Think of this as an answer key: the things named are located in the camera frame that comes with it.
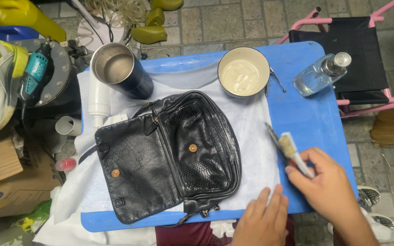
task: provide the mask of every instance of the yellow plastic container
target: yellow plastic container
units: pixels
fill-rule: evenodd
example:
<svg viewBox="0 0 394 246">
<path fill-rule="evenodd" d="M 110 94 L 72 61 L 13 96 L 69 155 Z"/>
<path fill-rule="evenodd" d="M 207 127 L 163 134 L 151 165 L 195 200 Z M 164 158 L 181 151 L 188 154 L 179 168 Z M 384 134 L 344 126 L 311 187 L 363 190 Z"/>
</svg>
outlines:
<svg viewBox="0 0 394 246">
<path fill-rule="evenodd" d="M 0 0 L 1 26 L 29 26 L 42 36 L 66 41 L 66 32 L 28 0 Z"/>
</svg>

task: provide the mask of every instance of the leather handbag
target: leather handbag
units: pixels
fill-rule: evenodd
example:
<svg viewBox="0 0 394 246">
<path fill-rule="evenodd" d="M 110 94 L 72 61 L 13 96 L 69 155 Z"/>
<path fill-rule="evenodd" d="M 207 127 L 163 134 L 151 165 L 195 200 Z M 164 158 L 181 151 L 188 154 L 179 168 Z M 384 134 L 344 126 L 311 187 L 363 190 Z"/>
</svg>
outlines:
<svg viewBox="0 0 394 246">
<path fill-rule="evenodd" d="M 238 142 L 226 116 L 199 91 L 144 105 L 95 134 L 113 209 L 131 224 L 183 202 L 178 224 L 238 190 Z"/>
</svg>

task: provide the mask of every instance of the rotary tool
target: rotary tool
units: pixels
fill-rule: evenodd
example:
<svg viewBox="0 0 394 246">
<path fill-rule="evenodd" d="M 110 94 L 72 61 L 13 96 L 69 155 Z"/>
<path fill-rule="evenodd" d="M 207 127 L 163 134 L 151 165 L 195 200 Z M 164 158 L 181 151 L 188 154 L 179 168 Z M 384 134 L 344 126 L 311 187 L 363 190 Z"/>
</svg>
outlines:
<svg viewBox="0 0 394 246">
<path fill-rule="evenodd" d="M 20 100 L 22 102 L 21 119 L 24 119 L 27 107 L 35 105 L 54 73 L 54 63 L 51 58 L 50 37 L 40 44 L 39 49 L 30 56 L 30 61 L 21 78 Z"/>
</svg>

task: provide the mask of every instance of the blue plastic tray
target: blue plastic tray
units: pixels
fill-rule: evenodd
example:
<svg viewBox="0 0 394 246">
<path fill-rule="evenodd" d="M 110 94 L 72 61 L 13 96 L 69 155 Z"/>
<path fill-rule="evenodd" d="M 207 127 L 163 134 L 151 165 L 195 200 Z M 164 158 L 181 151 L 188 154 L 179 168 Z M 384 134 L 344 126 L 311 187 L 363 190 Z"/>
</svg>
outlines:
<svg viewBox="0 0 394 246">
<path fill-rule="evenodd" d="M 263 46 L 256 49 L 266 56 L 270 66 L 287 89 L 287 92 L 283 93 L 274 81 L 270 83 L 267 101 L 271 123 L 276 133 L 280 135 L 285 131 L 291 132 L 299 151 L 317 146 L 330 154 L 346 170 L 354 193 L 358 197 L 333 88 L 329 86 L 309 98 L 304 98 L 297 92 L 292 83 L 294 76 L 324 56 L 322 46 L 316 42 L 299 42 Z M 204 67 L 220 59 L 226 52 L 143 60 L 141 63 L 148 72 L 176 72 Z M 288 213 L 313 211 L 304 196 L 289 183 L 281 156 L 278 156 L 277 164 L 284 194 L 289 199 Z M 206 218 L 195 215 L 189 218 L 187 222 L 239 218 L 243 212 L 244 210 L 210 211 Z M 103 232 L 172 225 L 184 215 L 183 212 L 163 211 L 134 224 L 124 225 L 118 221 L 114 211 L 101 211 L 81 213 L 81 223 L 90 232 Z"/>
</svg>

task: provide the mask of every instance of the human hand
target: human hand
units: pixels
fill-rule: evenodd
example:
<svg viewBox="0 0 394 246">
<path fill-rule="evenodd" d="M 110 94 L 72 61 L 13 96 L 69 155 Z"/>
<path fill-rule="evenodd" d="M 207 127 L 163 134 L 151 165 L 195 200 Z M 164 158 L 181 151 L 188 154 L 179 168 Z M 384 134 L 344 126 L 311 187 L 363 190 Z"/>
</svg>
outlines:
<svg viewBox="0 0 394 246">
<path fill-rule="evenodd" d="M 265 187 L 249 202 L 233 233 L 232 246 L 285 245 L 288 197 L 282 196 L 282 185 L 278 184 L 267 206 L 269 194 L 270 188 Z"/>
<path fill-rule="evenodd" d="M 304 160 L 315 164 L 316 176 L 309 179 L 296 168 L 287 166 L 288 179 L 305 195 L 308 203 L 334 226 L 361 214 L 346 172 L 328 154 L 319 148 L 300 153 Z"/>
</svg>

